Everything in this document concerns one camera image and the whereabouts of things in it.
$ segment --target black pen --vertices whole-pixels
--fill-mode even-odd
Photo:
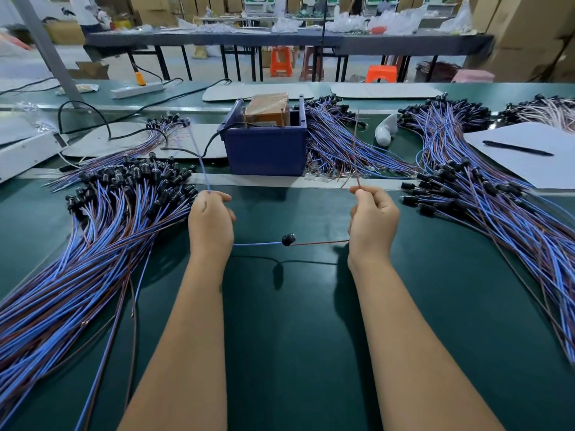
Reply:
[[[541,151],[540,149],[527,148],[525,146],[502,144],[500,142],[494,141],[483,141],[486,146],[494,146],[495,148],[512,149],[514,151],[521,151],[523,153],[537,154],[538,156],[554,156],[555,154],[548,153],[547,151]]]

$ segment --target bundle of wires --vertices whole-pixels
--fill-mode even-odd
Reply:
[[[557,95],[545,98],[538,93],[533,101],[523,101],[517,105],[508,103],[499,117],[502,125],[540,122],[575,134],[575,99]]]
[[[84,187],[66,196],[72,231],[63,254],[0,302],[0,427],[38,380],[69,359],[65,355],[86,326],[118,297],[115,316],[106,324],[112,324],[111,334],[76,427],[87,429],[129,293],[134,316],[133,373],[142,277],[134,286],[131,275],[144,259],[145,271],[158,233],[186,220],[198,193],[193,185],[184,184],[190,175],[173,158],[157,160],[154,153],[145,160],[125,155],[118,166],[76,174]]]
[[[464,225],[491,239],[550,319],[568,360],[575,363],[575,218],[526,193],[530,185],[484,161],[464,141],[476,120],[469,105],[445,96],[401,110],[400,124],[423,138],[419,187],[404,183],[401,197],[420,213]],[[563,220],[548,211],[559,213]],[[503,248],[515,254],[541,288],[539,298]]]
[[[347,126],[365,127],[365,123],[358,121],[357,115],[349,112],[349,106],[340,101],[341,98],[331,95],[305,102],[307,173],[327,178],[374,176],[391,179],[417,173],[417,167],[392,157],[394,154],[390,151],[357,139]]]
[[[66,173],[61,178],[50,182],[48,185],[53,187],[54,192],[56,192],[76,184],[79,181],[79,175],[81,173],[96,172],[96,170],[101,169],[103,166],[121,165],[124,163],[126,156],[129,160],[145,156],[163,142],[165,143],[166,147],[168,147],[168,136],[166,133],[175,133],[175,129],[177,127],[186,127],[189,125],[190,121],[187,118],[182,119],[177,114],[169,115],[164,116],[161,119],[149,119],[146,122],[145,129],[137,130],[133,133],[118,137],[112,137],[110,127],[106,125],[108,127],[108,139],[110,141],[134,136],[135,134],[143,131],[148,132],[148,138],[141,144],[131,148],[126,148],[116,153],[83,161],[77,166],[75,170]]]

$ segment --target stool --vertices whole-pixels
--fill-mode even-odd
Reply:
[[[322,63],[322,59],[323,57],[318,56],[317,57],[317,66],[316,66],[316,80],[318,80],[319,77],[319,81],[323,80],[323,63]],[[307,81],[309,78],[309,76],[312,74],[313,72],[313,47],[312,46],[307,46],[305,47],[305,52],[304,52],[304,64],[301,67],[301,74],[299,75],[299,80],[300,81]]]
[[[279,60],[279,56],[284,57],[284,61]],[[272,77],[278,76],[278,71],[285,72],[287,77],[291,77],[293,73],[291,70],[291,51],[289,47],[273,47],[271,49],[271,62],[270,62],[270,75]]]
[[[371,65],[367,70],[366,83],[373,83],[375,80],[385,79],[388,83],[397,82],[396,65]]]
[[[480,69],[460,69],[451,80],[452,83],[493,83],[495,75]]]

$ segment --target gray metal pole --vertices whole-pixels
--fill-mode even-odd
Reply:
[[[44,59],[48,69],[52,72],[52,75],[60,81],[60,85],[64,89],[69,100],[84,101],[82,95],[78,92],[76,84],[66,66],[62,62],[60,55],[56,51],[54,44],[48,36],[48,32],[44,28],[42,21],[36,15],[32,3],[30,0],[12,0],[12,3],[18,10],[18,13],[22,17],[24,24],[28,28],[28,31],[34,39],[34,43],[38,48],[40,55]],[[82,107],[79,103],[73,103],[74,107]]]

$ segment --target small brown box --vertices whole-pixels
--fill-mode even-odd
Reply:
[[[246,109],[247,122],[258,125],[287,127],[289,121],[289,96],[283,93],[254,95]]]

